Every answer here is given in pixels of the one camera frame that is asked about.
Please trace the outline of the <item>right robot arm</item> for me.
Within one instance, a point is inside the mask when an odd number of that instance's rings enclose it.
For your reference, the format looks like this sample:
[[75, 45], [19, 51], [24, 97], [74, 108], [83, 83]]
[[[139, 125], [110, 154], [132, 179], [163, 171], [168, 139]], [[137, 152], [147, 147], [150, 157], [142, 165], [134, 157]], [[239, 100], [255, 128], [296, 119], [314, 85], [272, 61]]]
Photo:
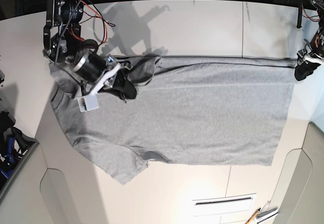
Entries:
[[[81, 36], [85, 8], [94, 12], [92, 17], [103, 24], [101, 42]], [[74, 99], [95, 99], [98, 93], [113, 94], [122, 100], [136, 98], [137, 90], [126, 77], [126, 72], [132, 69], [131, 63], [97, 53], [108, 38], [107, 26], [112, 25], [89, 0], [47, 1], [43, 54], [59, 69], [65, 71], [69, 67], [69, 76], [79, 76], [75, 80]]]

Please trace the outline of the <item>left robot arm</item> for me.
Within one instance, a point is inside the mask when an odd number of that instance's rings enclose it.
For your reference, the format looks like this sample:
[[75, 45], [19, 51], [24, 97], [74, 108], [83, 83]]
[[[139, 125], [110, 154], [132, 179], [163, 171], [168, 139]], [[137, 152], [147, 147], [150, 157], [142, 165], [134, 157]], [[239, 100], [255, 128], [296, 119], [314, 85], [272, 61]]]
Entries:
[[316, 8], [318, 19], [313, 19], [306, 15], [302, 3], [298, 7], [297, 28], [301, 28], [302, 15], [318, 23], [318, 29], [311, 41], [304, 39], [304, 48], [297, 52], [297, 65], [295, 67], [295, 79], [302, 81], [321, 65], [323, 65], [323, 0], [310, 0], [310, 3]]

